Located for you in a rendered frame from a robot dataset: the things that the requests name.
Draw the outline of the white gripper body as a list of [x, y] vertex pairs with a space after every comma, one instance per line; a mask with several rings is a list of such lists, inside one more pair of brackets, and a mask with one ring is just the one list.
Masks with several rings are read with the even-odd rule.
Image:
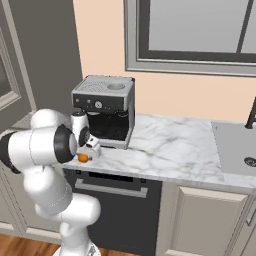
[[82, 152], [92, 158], [99, 158], [101, 156], [101, 146], [99, 143], [99, 139], [91, 136], [82, 147]]

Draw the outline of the grey tall cabinet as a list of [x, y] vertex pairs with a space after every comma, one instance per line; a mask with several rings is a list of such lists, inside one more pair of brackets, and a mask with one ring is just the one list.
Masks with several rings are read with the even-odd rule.
[[37, 108], [72, 112], [82, 80], [73, 0], [8, 0]]

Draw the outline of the grey tall cabinet door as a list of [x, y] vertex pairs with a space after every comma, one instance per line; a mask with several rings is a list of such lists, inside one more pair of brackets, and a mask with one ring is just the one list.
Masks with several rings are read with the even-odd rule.
[[37, 109], [10, 0], [0, 0], [0, 66], [10, 91], [0, 97], [0, 133]]

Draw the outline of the silver black coffee machine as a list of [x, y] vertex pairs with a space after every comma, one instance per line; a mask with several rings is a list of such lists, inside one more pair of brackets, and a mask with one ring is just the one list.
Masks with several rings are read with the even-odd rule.
[[135, 126], [135, 79], [88, 75], [71, 92], [102, 147], [127, 149]]

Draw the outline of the black dishwasher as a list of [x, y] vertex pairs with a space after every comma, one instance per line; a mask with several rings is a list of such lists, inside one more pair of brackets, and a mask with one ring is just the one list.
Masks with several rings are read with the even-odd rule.
[[[155, 256], [161, 181], [70, 169], [64, 169], [63, 173], [74, 193], [90, 195], [100, 201], [100, 217], [88, 227], [89, 235], [97, 246]], [[138, 198], [77, 189], [77, 179], [87, 184], [135, 191], [146, 187], [148, 193], [146, 198]]]

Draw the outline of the beige cupboard run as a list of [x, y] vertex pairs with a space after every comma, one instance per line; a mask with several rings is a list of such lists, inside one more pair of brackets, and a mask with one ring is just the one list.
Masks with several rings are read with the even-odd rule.
[[0, 161], [0, 180], [3, 182], [1, 188], [7, 193], [8, 203], [16, 217], [20, 234], [28, 239], [60, 244], [60, 223], [36, 214], [34, 202], [24, 190], [23, 176], [12, 173]]

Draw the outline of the beige cupboard door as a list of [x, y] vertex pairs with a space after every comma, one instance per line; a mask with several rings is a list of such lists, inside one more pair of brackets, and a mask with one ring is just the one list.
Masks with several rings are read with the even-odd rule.
[[[255, 208], [256, 199], [253, 201], [247, 216], [250, 216]], [[230, 256], [256, 256], [256, 214], [250, 227], [246, 224], [246, 218]]]
[[178, 188], [170, 249], [177, 256], [224, 256], [247, 196]]

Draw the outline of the grey sink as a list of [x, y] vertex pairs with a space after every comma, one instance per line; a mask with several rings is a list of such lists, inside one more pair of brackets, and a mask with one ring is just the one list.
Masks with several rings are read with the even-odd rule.
[[213, 122], [212, 129], [222, 171], [256, 177], [256, 127], [240, 123]]

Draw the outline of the grey framed window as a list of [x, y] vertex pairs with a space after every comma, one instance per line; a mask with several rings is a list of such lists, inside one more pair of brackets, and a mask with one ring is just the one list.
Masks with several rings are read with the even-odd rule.
[[124, 0], [129, 71], [256, 77], [256, 0]]

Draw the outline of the black tap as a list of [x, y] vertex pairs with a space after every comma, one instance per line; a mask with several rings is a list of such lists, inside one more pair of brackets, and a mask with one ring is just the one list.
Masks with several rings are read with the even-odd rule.
[[245, 124], [245, 128], [253, 129], [253, 124], [256, 122], [256, 97], [254, 99], [247, 123]]

